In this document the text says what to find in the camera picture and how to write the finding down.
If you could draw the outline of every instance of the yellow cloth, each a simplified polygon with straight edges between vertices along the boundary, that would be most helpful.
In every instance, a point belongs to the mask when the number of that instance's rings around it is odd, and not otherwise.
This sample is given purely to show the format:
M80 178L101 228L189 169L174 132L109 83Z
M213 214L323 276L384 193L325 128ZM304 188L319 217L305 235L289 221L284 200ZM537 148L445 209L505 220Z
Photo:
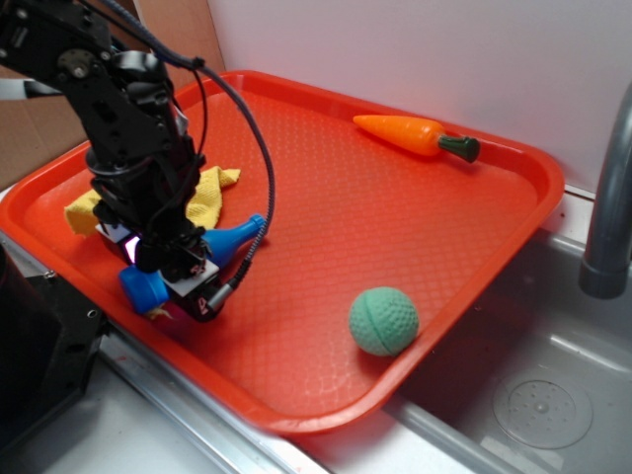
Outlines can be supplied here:
M239 180L241 170L222 170L214 166L203 171L196 186L196 193L187 206L187 218L195 225L212 229L219 219L221 209L221 189L234 185ZM75 234L90 235L99 223L92 209L101 198L91 190L64 208L64 215Z

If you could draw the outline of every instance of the sink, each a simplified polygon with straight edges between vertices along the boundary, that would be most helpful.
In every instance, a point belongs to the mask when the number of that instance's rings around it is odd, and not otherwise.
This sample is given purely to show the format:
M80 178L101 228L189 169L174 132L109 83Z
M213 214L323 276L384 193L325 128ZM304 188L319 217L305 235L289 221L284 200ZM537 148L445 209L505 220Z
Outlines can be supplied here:
M584 295L583 251L538 231L398 395L507 472L629 472L632 291Z

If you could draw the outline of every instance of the toy carrot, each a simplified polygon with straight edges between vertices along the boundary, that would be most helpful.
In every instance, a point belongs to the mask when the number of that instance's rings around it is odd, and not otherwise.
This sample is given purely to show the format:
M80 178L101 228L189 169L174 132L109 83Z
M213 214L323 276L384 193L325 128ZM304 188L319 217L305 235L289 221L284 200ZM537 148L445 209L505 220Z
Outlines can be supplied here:
M443 125L427 118L355 116L354 123L389 143L420 155L433 156L445 150L473 163L480 151L476 138L448 136Z

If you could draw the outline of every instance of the green ball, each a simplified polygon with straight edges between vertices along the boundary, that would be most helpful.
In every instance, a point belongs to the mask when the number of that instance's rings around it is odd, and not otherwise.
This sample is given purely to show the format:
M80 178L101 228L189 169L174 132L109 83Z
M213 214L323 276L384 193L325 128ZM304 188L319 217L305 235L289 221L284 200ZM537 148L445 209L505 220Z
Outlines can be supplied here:
M349 328L357 345L367 353L396 356L417 337L419 316L406 294L381 286L368 289L355 299Z

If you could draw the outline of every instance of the red plastic tray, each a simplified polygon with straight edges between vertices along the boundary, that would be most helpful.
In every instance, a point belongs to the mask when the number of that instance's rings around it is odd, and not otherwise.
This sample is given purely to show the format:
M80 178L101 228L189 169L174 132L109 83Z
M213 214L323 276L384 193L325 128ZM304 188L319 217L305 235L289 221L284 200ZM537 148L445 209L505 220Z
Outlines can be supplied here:
M243 418L285 435L331 430L389 397L557 205L564 180L546 154L496 136L444 123L480 139L479 160L423 158L352 124L401 111L260 73L224 77L261 125L278 191L266 243L218 319L134 314L118 283L123 263L98 236L72 234L63 208L90 188L86 145L18 184L0 225ZM236 108L206 87L208 166L243 170L223 193L219 227L228 227L265 212L266 172ZM197 88L179 101L198 137ZM357 295L382 285L405 291L421 314L420 336L397 357L363 353L348 329Z

